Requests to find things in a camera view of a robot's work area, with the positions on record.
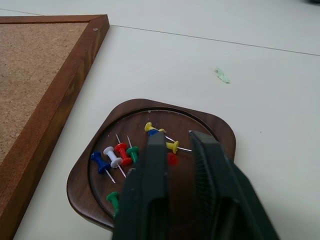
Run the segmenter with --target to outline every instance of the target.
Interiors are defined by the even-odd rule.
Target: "table surface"
[[[320,6],[300,0],[93,0],[73,8],[71,0],[47,2],[0,1],[0,15],[107,13],[112,26],[15,240],[111,239],[71,208],[67,178],[110,111],[135,98],[224,119],[236,136],[235,164],[280,238],[319,238]],[[216,67],[230,84],[217,78]]]

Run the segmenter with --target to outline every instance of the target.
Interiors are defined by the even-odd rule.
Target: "white push pin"
[[[114,153],[114,148],[112,146],[108,146],[104,151],[103,154],[108,156],[111,160],[111,167],[116,169],[117,167],[119,167],[120,171],[122,172],[123,176],[126,178],[126,174],[125,172],[122,170],[122,168],[120,167],[120,163],[122,162],[122,158],[121,157],[117,157]]]

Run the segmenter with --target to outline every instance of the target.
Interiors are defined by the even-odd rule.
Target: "round wooden dish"
[[[69,175],[68,199],[86,219],[112,229],[114,208],[106,196],[111,192],[121,193],[126,180],[117,168],[109,171],[116,184],[107,174],[98,174],[98,166],[90,161],[90,154],[101,152],[102,158],[110,163],[110,159],[102,153],[106,147],[118,144],[116,134],[121,142],[129,145],[128,135],[132,145],[143,151],[148,140],[148,133],[144,130],[147,122],[152,122],[157,129],[165,129],[169,137],[187,149],[191,148],[188,130],[213,135],[224,146],[228,156],[234,158],[235,136],[222,119],[145,99],[124,102],[110,113]],[[193,156],[182,150],[178,150],[176,156],[177,165],[169,166],[170,239],[201,239],[203,231],[197,207]],[[132,166],[123,166],[122,169],[127,173]]]

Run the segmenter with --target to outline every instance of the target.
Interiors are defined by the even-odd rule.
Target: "cork surface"
[[[86,26],[0,24],[0,164]]]

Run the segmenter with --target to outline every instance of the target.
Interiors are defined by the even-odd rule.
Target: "yellow push pin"
[[[151,129],[158,130],[158,129],[156,129],[156,128],[154,128],[154,127],[152,126],[152,123],[151,123],[151,122],[147,122],[146,125],[145,125],[145,127],[144,127],[144,130],[145,130],[146,132],[149,132]],[[159,132],[165,132],[165,130],[164,130],[163,128],[159,129],[158,131],[159,131]]]
[[[174,143],[166,142],[165,144],[166,144],[166,147],[167,147],[168,149],[171,149],[172,152],[173,152],[174,154],[176,154],[176,152],[177,152],[177,150],[178,150],[178,147],[179,147],[179,141],[175,141]]]

